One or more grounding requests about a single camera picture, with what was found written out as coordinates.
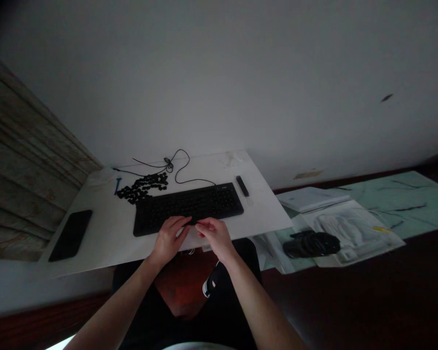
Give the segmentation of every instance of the cable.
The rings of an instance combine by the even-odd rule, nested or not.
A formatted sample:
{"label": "cable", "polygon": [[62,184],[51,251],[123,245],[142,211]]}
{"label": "cable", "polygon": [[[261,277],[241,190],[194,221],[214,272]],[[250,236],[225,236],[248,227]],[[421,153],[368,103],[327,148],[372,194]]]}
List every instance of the cable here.
{"label": "cable", "polygon": [[377,211],[375,211],[375,210],[368,210],[368,209],[365,209],[365,208],[351,208],[351,209],[366,210],[369,213],[375,214],[379,219],[381,219],[380,221],[386,226],[385,229],[391,230],[390,229],[391,225],[388,223],[388,221],[385,219],[385,217],[383,215],[381,215],[380,213],[378,213]]}
{"label": "cable", "polygon": [[137,160],[137,159],[133,158],[134,161],[137,161],[138,163],[141,163],[141,164],[143,164],[143,165],[147,165],[147,166],[149,166],[149,167],[151,167],[151,168],[162,168],[162,170],[160,170],[160,171],[158,171],[157,173],[154,173],[154,174],[140,175],[140,174],[136,174],[136,173],[132,173],[132,172],[126,171],[126,170],[120,170],[120,169],[117,169],[117,168],[113,168],[113,169],[116,170],[116,171],[120,171],[120,172],[123,172],[123,173],[130,173],[130,174],[137,175],[137,176],[140,176],[140,177],[145,177],[145,176],[150,176],[150,175],[159,174],[159,173],[162,173],[163,171],[166,171],[166,172],[168,172],[168,173],[172,173],[172,172],[174,171],[174,164],[172,164],[172,161],[174,160],[175,156],[177,155],[177,153],[178,153],[179,151],[183,151],[183,152],[186,154],[186,156],[188,157],[188,162],[187,162],[184,166],[182,166],[179,170],[177,170],[177,172],[175,173],[175,182],[176,182],[176,183],[178,183],[178,184],[184,184],[184,183],[192,182],[192,181],[206,181],[206,182],[210,182],[210,183],[212,183],[214,186],[216,185],[216,183],[213,182],[213,181],[209,181],[209,180],[206,180],[206,179],[199,179],[199,178],[198,178],[198,179],[187,180],[187,181],[182,181],[182,182],[179,182],[179,181],[177,180],[177,175],[179,174],[180,170],[184,169],[184,168],[190,163],[190,156],[189,156],[188,153],[187,153],[184,149],[182,149],[182,148],[179,148],[179,149],[175,152],[175,154],[174,154],[174,156],[172,157],[172,159],[169,159],[169,158],[167,158],[167,157],[164,158],[164,162],[166,162],[167,165],[161,165],[161,166],[158,166],[158,165],[151,165],[151,164],[147,164],[147,163],[144,163],[144,162],[142,162],[142,161],[140,161],[140,160]]}

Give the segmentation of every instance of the white desk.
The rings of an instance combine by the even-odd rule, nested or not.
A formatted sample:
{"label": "white desk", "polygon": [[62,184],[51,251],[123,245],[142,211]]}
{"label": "white desk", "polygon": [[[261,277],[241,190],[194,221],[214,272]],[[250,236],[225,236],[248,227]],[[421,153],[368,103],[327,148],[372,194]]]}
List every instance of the white desk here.
{"label": "white desk", "polygon": [[[233,152],[233,154],[236,154],[236,158],[232,158],[229,152],[192,157],[190,164],[180,171],[177,179],[186,181],[204,178],[217,184],[232,182],[235,185],[244,213],[224,219],[232,239],[291,228],[290,218],[282,209],[248,153],[242,150]],[[149,194],[156,196],[208,186],[209,184],[204,181],[193,181],[186,184],[175,182],[176,171],[185,165],[186,161],[186,158],[173,160],[174,172],[169,174],[167,179],[169,183],[167,190],[151,189]],[[141,164],[123,168],[123,170],[143,175],[155,172],[153,168]],[[132,174],[119,174],[119,177],[122,177],[119,189],[131,186],[139,178]],[[237,184],[235,179],[237,175],[242,176],[250,193],[250,198],[253,201],[251,206],[247,204],[246,198]],[[120,199],[114,195],[116,182],[114,179],[102,186],[92,187],[88,186],[87,183],[83,185],[38,262],[40,275],[46,277],[64,276],[144,259],[151,253],[157,234],[142,237],[133,235],[136,206],[130,204],[126,199]],[[88,209],[91,209],[93,213],[78,254],[73,258],[48,262],[68,216],[71,213]],[[199,238],[197,231],[192,227],[181,250],[198,248],[207,244],[208,241],[205,238]]]}

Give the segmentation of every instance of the white wall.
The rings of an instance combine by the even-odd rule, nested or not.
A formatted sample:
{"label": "white wall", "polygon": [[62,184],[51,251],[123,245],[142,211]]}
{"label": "white wall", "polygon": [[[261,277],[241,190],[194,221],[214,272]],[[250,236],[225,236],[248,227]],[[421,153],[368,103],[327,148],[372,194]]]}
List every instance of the white wall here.
{"label": "white wall", "polygon": [[40,279],[36,264],[0,260],[0,317],[109,291],[112,284],[109,269]]}
{"label": "white wall", "polygon": [[0,59],[106,165],[246,148],[280,188],[438,153],[438,1],[28,0]]}

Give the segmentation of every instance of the phone screen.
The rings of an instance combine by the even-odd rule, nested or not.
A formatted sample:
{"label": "phone screen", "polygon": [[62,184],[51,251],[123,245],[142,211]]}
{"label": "phone screen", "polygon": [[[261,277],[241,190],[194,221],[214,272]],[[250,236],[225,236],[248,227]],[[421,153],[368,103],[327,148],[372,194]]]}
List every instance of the phone screen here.
{"label": "phone screen", "polygon": [[91,215],[92,210],[85,210],[73,213],[68,217],[67,223],[50,255],[50,262],[72,258],[77,254]]}

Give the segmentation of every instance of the hand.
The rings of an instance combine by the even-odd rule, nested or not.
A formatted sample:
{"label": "hand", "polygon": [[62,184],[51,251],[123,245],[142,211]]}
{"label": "hand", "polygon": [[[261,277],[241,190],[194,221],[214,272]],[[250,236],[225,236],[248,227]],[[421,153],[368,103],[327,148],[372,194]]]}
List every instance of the hand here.
{"label": "hand", "polygon": [[158,264],[160,267],[164,267],[173,259],[185,240],[188,231],[190,230],[190,225],[185,226],[178,237],[177,232],[190,220],[191,216],[187,218],[184,216],[171,216],[164,221],[164,224],[159,230],[154,249],[149,256],[149,259],[153,263]]}
{"label": "hand", "polygon": [[214,218],[207,218],[198,220],[195,227],[200,237],[208,239],[214,254],[217,255],[221,263],[226,265],[227,262],[237,255],[225,222]]}

